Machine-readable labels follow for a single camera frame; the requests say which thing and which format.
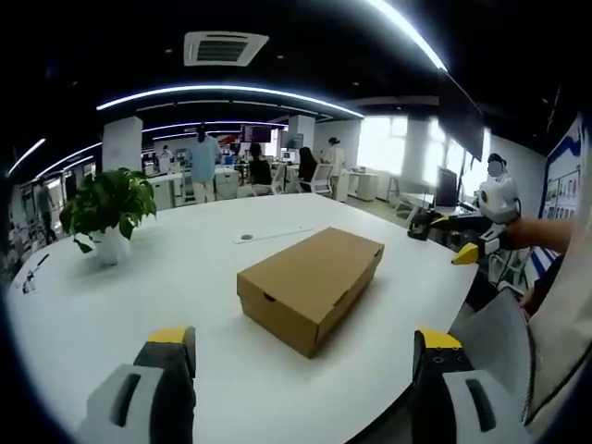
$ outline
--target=white table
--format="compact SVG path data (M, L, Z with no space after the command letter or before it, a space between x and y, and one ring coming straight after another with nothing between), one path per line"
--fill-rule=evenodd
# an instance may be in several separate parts
M411 221L420 209L426 210L427 208L429 208L429 205L434 202L434 194L402 192L401 198L413 205L412 212L409 214L407 219L405 219L407 226L409 226L409 224L411 223ZM443 216L459 216L471 213L469 210L466 210L461 206L457 206L455 208L440 207L437 209L437 212Z
M275 230L312 230L233 242L270 221ZM386 250L366 294L308 360L242 313L236 274L328 226ZM89 394L133 361L151 331L192 325L200 444L346 442L408 388L414 331L448 331L476 272L451 265L454 252L434 242L310 193L165 211L133 233L131 258L116 267L62 240L35 253L16 281L46 253L40 290L12 286L6 303L23 363L58 422L74 431Z
M348 171L348 194L362 201L372 202L378 189L378 175Z

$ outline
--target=office desk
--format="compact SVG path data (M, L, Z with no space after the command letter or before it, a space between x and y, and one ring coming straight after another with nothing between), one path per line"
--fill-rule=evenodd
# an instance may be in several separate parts
M270 220L311 230L234 243ZM386 250L366 294L308 360L242 313L236 274L328 226ZM133 361L151 331L192 325L200 444L345 443L409 387L414 331L448 331L476 271L451 265L454 252L434 242L310 193L165 211L134 231L131 257L115 267L61 240L36 252L16 281L46 253L40 290L23 295L13 285L6 306L31 381L58 422L75 430L89 394Z
M372 202L376 198L378 176L376 174L348 171L348 194L362 201Z
M216 175L221 174L234 174L234 168L232 166L221 166L216 165L215 168ZM153 178L148 178L148 181L153 185L153 187L159 186L166 186L168 184L168 194L170 195L171 202L168 203L167 199L165 198L165 193L159 193L158 190L154 190L154 194L158 194L159 202L156 202L156 206L159 209L169 209L178 206L182 206L185 202L183 196L183 187L186 186L184 179L189 178L191 173L189 170L185 170L184 172L174 173L174 174L163 174L161 176L155 176Z
M427 208L429 208L429 205L431 205L434 202L434 194L402 192L401 198L413 205L413 210L412 213L409 215L408 220L413 219L413 217L417 214L417 212L420 209L426 210ZM461 206L457 206L456 208L438 208L437 211L439 214L443 216L459 216L471 213L471 211L462 208Z

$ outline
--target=gray fabric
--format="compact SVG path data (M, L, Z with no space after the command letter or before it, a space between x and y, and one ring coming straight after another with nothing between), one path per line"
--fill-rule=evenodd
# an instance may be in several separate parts
M524 425L513 413L514 401L512 396L504 390L500 383L484 370L472 372L447 373L444 382L448 387L454 418L456 421L457 444L496 444L534 442L534 439L524 428ZM483 390L489 411L484 408L484 415L491 414L493 428L483 431L479 422L479 415L475 403L477 400L471 394L469 384Z
M521 421L528 413L533 351L528 325L511 289L450 332L475 370L489 372L509 393Z
M130 375L140 376L133 392L124 426L113 422L124 381ZM154 394L163 375L162 368L121 365L89 397L86 417L77 432L82 444L148 444Z

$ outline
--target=potted plant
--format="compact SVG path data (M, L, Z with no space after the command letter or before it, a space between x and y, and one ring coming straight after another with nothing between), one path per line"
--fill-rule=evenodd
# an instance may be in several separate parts
M120 168L87 176L59 220L83 253L93 248L78 234L90 238L105 264L115 265L129 254L131 233L148 215L156 216L152 185L142 172Z

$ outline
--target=hand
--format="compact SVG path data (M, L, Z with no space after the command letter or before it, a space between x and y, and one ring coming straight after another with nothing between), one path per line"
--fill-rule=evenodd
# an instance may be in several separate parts
M535 288L532 287L528 289L528 291L524 294L522 299L520 300L520 307L525 308L526 305L533 299L533 295L535 294Z

